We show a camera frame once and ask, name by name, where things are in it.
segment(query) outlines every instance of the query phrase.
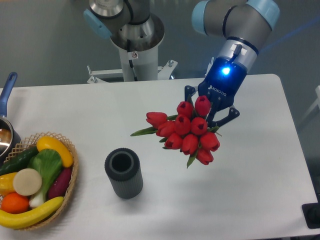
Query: banana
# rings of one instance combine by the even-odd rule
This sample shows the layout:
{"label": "banana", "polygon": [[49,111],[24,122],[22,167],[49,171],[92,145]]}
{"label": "banana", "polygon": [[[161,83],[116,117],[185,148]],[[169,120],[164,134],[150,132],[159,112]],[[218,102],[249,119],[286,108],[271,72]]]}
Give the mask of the banana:
{"label": "banana", "polygon": [[64,201],[63,196],[52,198],[42,205],[23,213],[11,214],[0,210],[0,225],[10,229],[23,229],[34,225],[55,212]]}

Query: wicker basket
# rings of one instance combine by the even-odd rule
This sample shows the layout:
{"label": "wicker basket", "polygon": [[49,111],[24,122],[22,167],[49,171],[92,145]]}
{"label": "wicker basket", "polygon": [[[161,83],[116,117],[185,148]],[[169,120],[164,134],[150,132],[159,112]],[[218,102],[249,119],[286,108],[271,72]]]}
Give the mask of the wicker basket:
{"label": "wicker basket", "polygon": [[16,156],[17,154],[21,153],[22,151],[26,150],[27,148],[31,147],[31,146],[35,146],[38,139],[43,137],[43,136],[50,136],[53,137],[55,139],[60,140],[71,152],[72,156],[73,156],[73,166],[72,166],[72,175],[71,175],[71,180],[69,182],[69,187],[65,193],[64,196],[64,200],[63,203],[61,205],[61,207],[52,215],[50,215],[48,218],[44,219],[41,222],[38,222],[32,226],[28,226],[26,228],[21,228],[19,230],[25,230],[25,231],[30,231],[30,230],[35,230],[38,228],[41,228],[49,223],[51,223],[54,219],[57,218],[57,216],[63,211],[63,209],[67,206],[72,191],[75,187],[75,183],[76,183],[76,178],[78,175],[78,155],[77,155],[77,151],[75,146],[72,144],[72,142],[66,138],[65,136],[62,136],[61,134],[57,134],[57,133],[51,133],[51,132],[47,132],[47,133],[36,133],[35,135],[31,135],[30,137],[26,137],[24,140],[21,140],[20,143],[18,143],[15,148],[12,149],[12,151],[9,153],[9,155],[6,157],[4,162],[10,161],[10,159],[12,159],[14,156]]}

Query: green leaf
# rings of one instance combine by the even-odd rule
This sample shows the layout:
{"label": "green leaf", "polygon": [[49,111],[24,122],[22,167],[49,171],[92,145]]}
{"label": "green leaf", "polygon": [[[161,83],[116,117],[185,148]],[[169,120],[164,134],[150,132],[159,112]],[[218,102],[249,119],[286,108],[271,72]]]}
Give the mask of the green leaf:
{"label": "green leaf", "polygon": [[43,149],[30,160],[28,167],[36,170],[42,177],[41,188],[30,198],[30,206],[34,208],[46,201],[47,192],[59,176],[63,166],[61,157],[57,151]]}
{"label": "green leaf", "polygon": [[135,137],[135,136],[141,136],[141,135],[146,135],[146,134],[155,134],[157,131],[158,130],[156,128],[151,126],[151,127],[136,131],[136,132],[132,133],[130,136]]}
{"label": "green leaf", "polygon": [[178,114],[176,115],[171,115],[171,116],[167,116],[166,119],[171,121],[171,120],[176,120],[176,118],[178,117]]}
{"label": "green leaf", "polygon": [[195,153],[192,154],[192,155],[189,157],[188,162],[186,163],[186,168],[188,168],[188,167],[194,162],[194,160],[196,159],[197,154],[198,154],[198,150],[195,151]]}
{"label": "green leaf", "polygon": [[165,143],[167,141],[167,139],[168,139],[167,137],[164,137],[159,141],[159,143]]}
{"label": "green leaf", "polygon": [[216,133],[219,130],[219,126],[211,127],[208,131],[212,133]]}
{"label": "green leaf", "polygon": [[193,107],[195,107],[194,102],[192,101],[192,96],[191,94],[188,95],[188,98],[186,100],[188,103],[191,103]]}
{"label": "green leaf", "polygon": [[196,117],[199,117],[199,114],[197,113],[196,109],[194,108],[192,110],[192,119],[196,118]]}

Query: lettuce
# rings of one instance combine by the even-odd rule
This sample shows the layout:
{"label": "lettuce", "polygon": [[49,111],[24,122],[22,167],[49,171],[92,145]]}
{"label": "lettuce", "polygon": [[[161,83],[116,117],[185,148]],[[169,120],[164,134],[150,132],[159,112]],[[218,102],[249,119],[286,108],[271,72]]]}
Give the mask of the lettuce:
{"label": "lettuce", "polygon": [[30,207],[36,208],[46,202],[48,190],[61,172],[62,160],[57,151],[44,149],[30,160],[28,168],[36,170],[42,177],[41,188],[29,200]]}

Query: tulip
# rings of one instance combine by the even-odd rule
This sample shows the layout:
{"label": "tulip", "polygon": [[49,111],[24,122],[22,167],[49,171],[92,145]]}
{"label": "tulip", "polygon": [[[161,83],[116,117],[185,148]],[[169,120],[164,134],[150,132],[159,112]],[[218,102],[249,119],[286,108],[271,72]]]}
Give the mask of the tulip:
{"label": "tulip", "polygon": [[191,129],[191,122],[188,117],[185,115],[179,114],[174,122],[174,130],[180,136],[186,135],[190,132]]}
{"label": "tulip", "polygon": [[174,132],[165,141],[164,146],[167,149],[180,149],[182,146],[182,142],[183,139],[177,133]]}
{"label": "tulip", "polygon": [[159,137],[168,138],[175,132],[175,121],[167,121],[161,124],[155,133]]}
{"label": "tulip", "polygon": [[191,122],[191,132],[195,135],[202,135],[207,131],[208,123],[202,117],[195,117]]}
{"label": "tulip", "polygon": [[207,96],[199,96],[195,101],[194,108],[200,116],[206,116],[210,112],[211,102]]}
{"label": "tulip", "polygon": [[196,155],[196,159],[198,159],[200,163],[208,165],[214,160],[214,157],[212,156],[209,150],[199,148],[198,153]]}
{"label": "tulip", "polygon": [[163,112],[148,112],[146,114],[146,121],[150,123],[155,129],[158,129],[158,127],[161,124],[164,124],[167,120],[167,114]]}
{"label": "tulip", "polygon": [[182,101],[176,108],[176,111],[178,114],[185,115],[187,118],[191,119],[192,117],[192,111],[194,110],[194,106],[187,101]]}
{"label": "tulip", "polygon": [[199,139],[193,134],[188,134],[182,142],[181,150],[184,155],[192,155],[199,147]]}
{"label": "tulip", "polygon": [[215,152],[220,147],[220,142],[213,132],[206,132],[200,137],[200,143],[203,149]]}

